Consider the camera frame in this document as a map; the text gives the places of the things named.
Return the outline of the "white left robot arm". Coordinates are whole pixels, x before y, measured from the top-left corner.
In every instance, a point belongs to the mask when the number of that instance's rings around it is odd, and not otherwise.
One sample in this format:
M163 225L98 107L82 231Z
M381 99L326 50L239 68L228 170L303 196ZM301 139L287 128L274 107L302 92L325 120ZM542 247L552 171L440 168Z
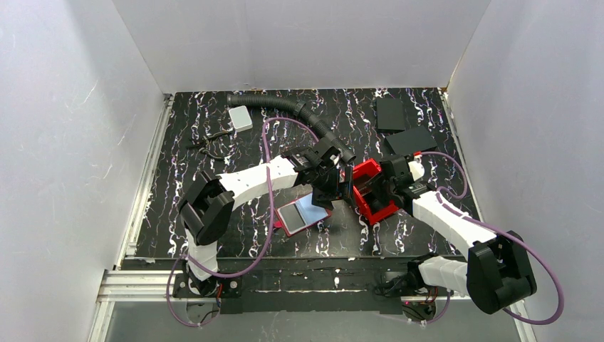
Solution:
M177 207L177 221L187 236L189 275L199 281L230 277L218 272L217 242L232 212L250 200L299 185L312 187L311 199L317 207L332 210L334 201L349 200L354 159L349 149L339 150L322 138L313 147L287 150L246 170L220 175L203 172Z

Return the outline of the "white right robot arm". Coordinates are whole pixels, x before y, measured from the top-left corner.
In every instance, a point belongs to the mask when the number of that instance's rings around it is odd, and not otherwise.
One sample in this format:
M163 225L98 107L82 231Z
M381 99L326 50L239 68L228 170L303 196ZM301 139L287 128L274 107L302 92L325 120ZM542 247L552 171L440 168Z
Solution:
M520 236L513 231L495 233L473 223L442 191L421 180L419 166L407 157L381 160L371 187L380 202L394 204L441 234L464 261L434 253L420 256L408 262L403 286L453 290L469 296L486 314L535 294L537 283Z

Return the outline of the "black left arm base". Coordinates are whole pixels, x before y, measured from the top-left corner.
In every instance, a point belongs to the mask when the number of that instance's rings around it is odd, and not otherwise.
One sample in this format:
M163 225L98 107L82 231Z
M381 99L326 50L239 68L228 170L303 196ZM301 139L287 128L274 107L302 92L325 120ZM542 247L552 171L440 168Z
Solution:
M220 298L236 299L241 296L242 278L220 279L209 277L204 281L190 274L177 274L171 295L177 299Z

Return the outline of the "red plastic tray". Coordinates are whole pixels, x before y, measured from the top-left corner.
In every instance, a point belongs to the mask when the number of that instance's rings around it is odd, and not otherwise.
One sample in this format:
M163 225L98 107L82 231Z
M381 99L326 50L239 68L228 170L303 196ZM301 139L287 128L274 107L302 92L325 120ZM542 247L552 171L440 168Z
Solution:
M370 224L380 223L400 209L389 199L384 181L381 166L374 159L366 160L353 168L353 202L359 215Z

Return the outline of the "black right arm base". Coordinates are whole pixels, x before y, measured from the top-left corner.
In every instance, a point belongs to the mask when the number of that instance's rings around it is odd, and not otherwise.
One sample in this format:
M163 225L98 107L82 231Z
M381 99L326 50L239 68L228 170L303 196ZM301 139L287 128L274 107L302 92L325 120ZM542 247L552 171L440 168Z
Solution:
M372 287L371 294L377 299L399 300L403 315L410 323L427 325L440 320L448 311L452 301L452 290L444 290L444 304L437 308L440 296L438 286L423 284L412 272L396 274L387 278L381 274Z

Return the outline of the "red card holder wallet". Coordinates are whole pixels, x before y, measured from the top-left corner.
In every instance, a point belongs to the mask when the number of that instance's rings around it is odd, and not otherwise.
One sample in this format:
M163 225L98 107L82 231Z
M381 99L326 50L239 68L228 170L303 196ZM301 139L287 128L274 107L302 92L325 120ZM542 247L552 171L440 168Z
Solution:
M309 193L275 210L274 227L284 231L287 237L317 224L331 216L331 211L312 203L313 194Z

